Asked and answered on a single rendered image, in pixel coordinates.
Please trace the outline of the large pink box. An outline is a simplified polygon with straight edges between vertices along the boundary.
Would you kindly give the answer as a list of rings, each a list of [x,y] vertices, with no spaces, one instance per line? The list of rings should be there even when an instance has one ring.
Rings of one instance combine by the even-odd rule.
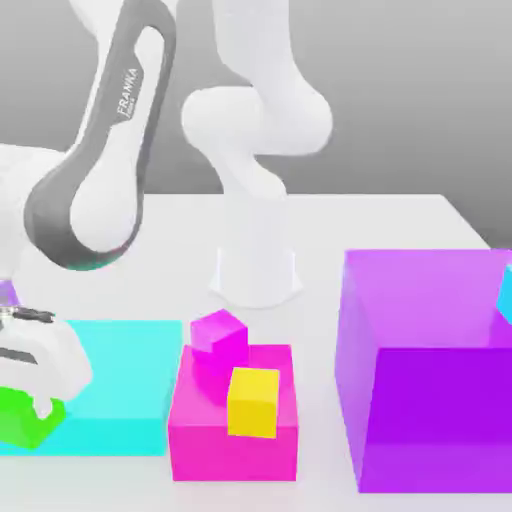
[[[279,372],[274,439],[228,434],[230,376],[211,371],[185,346],[168,418],[173,479],[176,481],[294,481],[297,473],[298,413],[291,347],[252,345],[248,366]]]

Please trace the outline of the small cyan cube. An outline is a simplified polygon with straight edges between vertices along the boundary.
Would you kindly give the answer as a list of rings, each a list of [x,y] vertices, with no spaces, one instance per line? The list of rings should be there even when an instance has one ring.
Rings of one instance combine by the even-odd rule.
[[[501,316],[512,325],[512,263],[504,268],[496,308]]]

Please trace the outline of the small yellow cube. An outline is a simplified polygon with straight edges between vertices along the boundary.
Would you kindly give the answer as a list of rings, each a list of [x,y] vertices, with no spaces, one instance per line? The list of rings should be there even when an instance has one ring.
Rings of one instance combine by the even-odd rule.
[[[227,395],[230,436],[275,439],[280,372],[276,369],[235,367]]]

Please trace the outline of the small magenta cube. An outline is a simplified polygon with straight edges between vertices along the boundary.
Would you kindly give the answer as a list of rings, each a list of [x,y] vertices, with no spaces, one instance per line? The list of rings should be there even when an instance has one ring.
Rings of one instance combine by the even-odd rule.
[[[248,327],[226,309],[195,319],[190,324],[193,354],[208,362],[238,365],[248,360]]]

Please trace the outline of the large purple box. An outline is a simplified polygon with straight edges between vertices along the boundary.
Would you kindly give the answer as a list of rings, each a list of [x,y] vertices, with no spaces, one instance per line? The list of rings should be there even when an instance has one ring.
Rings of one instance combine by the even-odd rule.
[[[335,381],[362,493],[512,493],[512,250],[345,255]]]

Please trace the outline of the large cyan box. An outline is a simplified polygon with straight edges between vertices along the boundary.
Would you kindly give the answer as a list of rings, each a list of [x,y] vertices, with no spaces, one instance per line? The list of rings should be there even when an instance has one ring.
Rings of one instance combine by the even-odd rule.
[[[35,449],[0,442],[3,456],[163,456],[181,357],[173,320],[72,320],[93,379]]]

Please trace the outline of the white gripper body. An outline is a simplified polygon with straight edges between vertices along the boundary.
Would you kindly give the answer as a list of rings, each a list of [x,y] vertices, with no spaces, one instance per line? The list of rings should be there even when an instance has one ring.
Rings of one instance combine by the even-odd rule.
[[[65,321],[9,319],[0,327],[0,387],[70,401],[92,380],[77,333]]]

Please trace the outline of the small green cube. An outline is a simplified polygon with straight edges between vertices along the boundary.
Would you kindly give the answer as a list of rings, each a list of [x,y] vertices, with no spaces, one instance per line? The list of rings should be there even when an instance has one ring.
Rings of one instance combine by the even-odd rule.
[[[37,448],[65,419],[65,405],[51,399],[52,411],[40,419],[33,398],[26,392],[0,387],[0,445]]]

